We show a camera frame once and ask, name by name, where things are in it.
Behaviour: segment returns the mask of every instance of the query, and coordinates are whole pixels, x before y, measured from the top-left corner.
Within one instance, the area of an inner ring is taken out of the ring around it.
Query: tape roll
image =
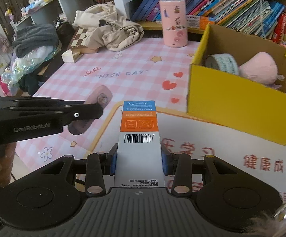
[[[208,56],[205,65],[207,68],[217,69],[234,75],[239,75],[239,67],[231,54],[222,53]]]

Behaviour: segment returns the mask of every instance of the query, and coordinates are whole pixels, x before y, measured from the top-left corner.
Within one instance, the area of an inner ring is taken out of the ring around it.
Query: white flower pattern
[[[44,159],[44,162],[47,162],[48,159],[52,159],[53,155],[52,155],[52,147],[49,148],[44,148],[44,152],[41,153],[41,158]]]
[[[121,57],[123,57],[123,55],[122,55],[122,53],[117,53],[115,56],[113,56],[112,58],[113,59],[119,59],[119,58],[121,58]]]

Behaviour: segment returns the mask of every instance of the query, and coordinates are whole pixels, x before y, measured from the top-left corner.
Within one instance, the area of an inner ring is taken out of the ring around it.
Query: clothing pile
[[[106,46],[118,52],[139,42],[144,35],[142,26],[118,13],[112,2],[77,11],[74,26],[88,30],[82,45],[93,50]]]
[[[17,31],[16,38],[12,42],[14,54],[10,66],[1,75],[2,81],[10,90],[19,84],[20,88],[27,92],[27,85],[32,82],[32,76],[28,74],[44,61],[51,59],[59,46],[59,38],[55,27],[51,24],[34,25]]]

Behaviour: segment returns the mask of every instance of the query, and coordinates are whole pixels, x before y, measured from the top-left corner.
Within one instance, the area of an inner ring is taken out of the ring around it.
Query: plastic bag
[[[8,85],[9,90],[17,84],[23,75],[33,72],[44,61],[50,60],[55,55],[56,49],[53,46],[42,46],[25,55],[23,58],[16,58],[10,68],[6,70],[1,79]]]

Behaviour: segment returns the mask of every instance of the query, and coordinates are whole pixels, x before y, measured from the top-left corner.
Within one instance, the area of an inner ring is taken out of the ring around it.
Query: barcode
[[[133,142],[133,143],[148,143],[153,142],[153,136],[125,136],[124,143]]]

